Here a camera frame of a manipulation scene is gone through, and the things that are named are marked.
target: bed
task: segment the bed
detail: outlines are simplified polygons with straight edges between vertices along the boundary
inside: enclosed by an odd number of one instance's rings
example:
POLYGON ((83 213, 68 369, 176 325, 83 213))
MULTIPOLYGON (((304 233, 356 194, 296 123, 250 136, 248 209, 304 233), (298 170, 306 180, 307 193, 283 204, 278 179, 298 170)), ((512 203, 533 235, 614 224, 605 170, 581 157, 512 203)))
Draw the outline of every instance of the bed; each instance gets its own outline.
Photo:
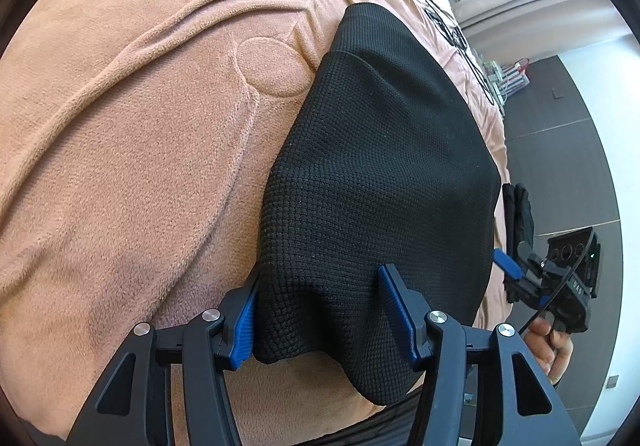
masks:
MULTIPOLYGON (((184 323, 242 283, 271 163, 361 1, 434 55, 508 182, 499 110, 425 0, 38 1, 0 60, 0 384, 21 418, 65 437, 133 325, 184 323)), ((476 325, 509 311, 494 270, 476 325)), ((319 353, 249 360, 227 381, 247 445, 294 444, 380 409, 319 353)))

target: black cable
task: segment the black cable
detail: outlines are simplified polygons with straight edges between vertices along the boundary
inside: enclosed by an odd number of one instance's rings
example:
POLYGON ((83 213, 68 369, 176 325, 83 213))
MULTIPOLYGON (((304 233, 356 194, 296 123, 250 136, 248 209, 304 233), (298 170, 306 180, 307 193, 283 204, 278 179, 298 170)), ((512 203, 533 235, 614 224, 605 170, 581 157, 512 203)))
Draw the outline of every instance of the black cable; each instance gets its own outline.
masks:
POLYGON ((440 34, 445 38, 447 43, 451 47, 458 49, 458 52, 464 57, 467 65, 471 68, 471 72, 475 76, 476 80, 478 80, 478 83, 480 84, 487 100, 491 105, 495 105, 494 97, 491 94, 491 86, 489 85, 486 76, 471 60, 471 57, 469 57, 466 52, 469 44, 466 41, 462 29, 460 29, 460 26, 456 22, 456 19, 452 17, 448 12, 444 11, 440 6, 438 6, 434 0, 425 1, 426 7, 424 9, 424 13, 431 19, 431 21, 434 23, 440 34), (443 16, 451 20, 455 24, 455 26, 450 27, 449 25, 447 25, 447 23, 442 19, 443 16))
POLYGON ((540 307, 531 318, 529 318, 526 324, 524 324, 523 327, 518 331, 518 334, 522 335, 522 333, 526 331, 527 328, 529 328, 529 325, 531 325, 532 321, 535 320, 538 316, 540 316, 540 314, 542 314, 544 311, 546 311, 546 308, 549 307, 549 304, 554 301, 554 298, 558 295, 558 293, 560 293, 560 290, 564 287, 564 284, 567 282, 567 280, 569 280, 569 277, 573 273, 575 273, 575 270, 578 269, 578 266, 580 266, 584 258, 587 256, 587 253, 589 252, 589 248, 591 247, 591 243, 593 242, 593 235, 594 235, 594 231, 592 228, 591 233, 589 234, 589 239, 587 240, 587 243, 584 246, 584 249, 582 250, 580 256, 578 257, 578 260, 576 261, 576 263, 571 267, 571 269, 569 269, 569 271, 567 271, 565 276, 562 277, 562 280, 560 281, 558 286, 553 290, 548 300, 546 300, 545 304, 542 307, 540 307))

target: black towel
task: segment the black towel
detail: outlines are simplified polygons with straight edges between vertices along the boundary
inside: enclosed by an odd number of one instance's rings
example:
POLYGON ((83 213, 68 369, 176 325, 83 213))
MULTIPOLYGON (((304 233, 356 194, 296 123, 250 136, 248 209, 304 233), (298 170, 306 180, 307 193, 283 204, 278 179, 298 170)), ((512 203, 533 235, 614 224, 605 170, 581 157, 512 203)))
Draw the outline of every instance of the black towel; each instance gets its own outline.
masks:
POLYGON ((529 266, 518 257, 518 244, 522 241, 533 247, 533 216, 529 192, 522 183, 502 185, 504 202, 504 225, 507 235, 507 255, 515 260, 523 273, 529 266))
POLYGON ((273 165, 260 227, 254 355, 311 350, 376 404, 418 379, 377 292, 410 289, 466 325, 486 289, 500 177, 465 100, 409 29, 350 6, 273 165))

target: floor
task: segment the floor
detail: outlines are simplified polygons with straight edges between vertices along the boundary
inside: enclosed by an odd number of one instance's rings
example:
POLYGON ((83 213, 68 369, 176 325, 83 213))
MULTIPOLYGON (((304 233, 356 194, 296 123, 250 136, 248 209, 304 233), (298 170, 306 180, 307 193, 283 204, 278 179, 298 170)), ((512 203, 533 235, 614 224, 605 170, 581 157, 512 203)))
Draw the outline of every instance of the floor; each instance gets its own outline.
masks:
MULTIPOLYGON (((558 394, 582 432, 606 382, 622 301, 622 234, 607 158, 590 113, 558 57, 532 64, 531 83, 505 105, 511 182, 529 191, 534 249, 546 239, 594 226, 602 243, 600 291, 590 304, 590 328, 574 334, 575 352, 558 394)), ((533 313, 517 303, 508 321, 519 328, 533 313)), ((475 397, 476 380, 467 381, 475 397)), ((465 405, 463 437, 472 437, 475 399, 465 405)))

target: hand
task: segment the hand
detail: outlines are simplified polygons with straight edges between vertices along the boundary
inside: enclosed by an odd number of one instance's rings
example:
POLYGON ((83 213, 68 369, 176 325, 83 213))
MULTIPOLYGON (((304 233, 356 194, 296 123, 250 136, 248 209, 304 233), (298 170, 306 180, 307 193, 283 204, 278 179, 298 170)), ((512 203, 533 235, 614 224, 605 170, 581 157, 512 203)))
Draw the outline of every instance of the hand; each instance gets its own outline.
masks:
POLYGON ((551 384, 556 384, 569 366, 574 343, 566 332, 552 331, 551 324, 538 317, 529 325, 529 332, 524 336, 524 343, 538 360, 551 384))

